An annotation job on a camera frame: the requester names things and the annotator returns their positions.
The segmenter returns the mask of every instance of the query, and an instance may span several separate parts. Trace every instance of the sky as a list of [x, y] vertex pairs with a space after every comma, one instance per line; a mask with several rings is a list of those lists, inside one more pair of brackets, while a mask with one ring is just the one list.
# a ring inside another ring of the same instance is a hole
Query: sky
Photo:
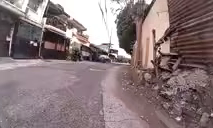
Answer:
[[[102, 19], [102, 14], [99, 9], [99, 1], [104, 7], [104, 0], [51, 0], [54, 3], [58, 3], [64, 7], [66, 13], [71, 17], [78, 20], [87, 28], [87, 34], [90, 36], [91, 43], [100, 45], [102, 43], [108, 43], [108, 31]], [[112, 44], [113, 48], [119, 50], [119, 55], [128, 57], [127, 53], [119, 48], [115, 19], [116, 15], [112, 14], [111, 8], [116, 8], [118, 5], [107, 0], [107, 23], [110, 33], [112, 32]]]

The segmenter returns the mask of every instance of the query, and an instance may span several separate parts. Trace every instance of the dirt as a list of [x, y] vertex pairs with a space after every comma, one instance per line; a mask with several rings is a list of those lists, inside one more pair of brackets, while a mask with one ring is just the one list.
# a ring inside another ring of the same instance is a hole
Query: dirt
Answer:
[[117, 75], [120, 78], [120, 84], [117, 90], [117, 97], [119, 97], [125, 105], [138, 116], [146, 121], [150, 128], [167, 128], [156, 116], [158, 105], [155, 95], [148, 93], [144, 87], [136, 86], [132, 81], [131, 70], [129, 67], [124, 67]]
[[144, 120], [162, 126], [155, 121], [155, 109], [159, 106], [183, 128], [213, 128], [213, 73], [178, 69], [173, 73], [162, 72], [160, 78], [155, 79], [150, 70], [136, 72], [138, 75], [133, 75], [133, 69], [129, 68], [121, 71], [121, 90], [131, 97], [123, 100], [128, 101], [127, 105], [133, 110], [152, 115], [143, 117]]

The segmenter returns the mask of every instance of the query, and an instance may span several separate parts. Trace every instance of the balcony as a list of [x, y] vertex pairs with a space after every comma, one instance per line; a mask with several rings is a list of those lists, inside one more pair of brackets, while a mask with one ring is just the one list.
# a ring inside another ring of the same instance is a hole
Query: balcony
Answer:
[[49, 17], [46, 21], [47, 25], [54, 26], [64, 32], [66, 32], [66, 24], [62, 23], [62, 21], [57, 17]]

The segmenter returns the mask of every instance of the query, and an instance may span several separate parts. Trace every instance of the rusty metal sheet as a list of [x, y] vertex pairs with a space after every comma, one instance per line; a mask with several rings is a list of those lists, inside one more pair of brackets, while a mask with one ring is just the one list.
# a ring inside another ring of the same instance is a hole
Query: rusty metal sheet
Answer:
[[171, 51], [183, 64], [213, 65], [213, 0], [168, 0]]

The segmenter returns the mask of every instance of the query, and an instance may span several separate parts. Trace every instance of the asphalt road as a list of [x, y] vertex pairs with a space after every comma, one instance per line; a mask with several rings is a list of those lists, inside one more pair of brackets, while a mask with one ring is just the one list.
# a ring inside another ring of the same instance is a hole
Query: asphalt road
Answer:
[[[114, 115], [127, 111], [102, 88], [102, 83], [113, 85], [108, 76], [115, 68], [119, 66], [82, 62], [0, 71], [1, 128], [119, 128]], [[132, 120], [127, 128], [134, 126]]]

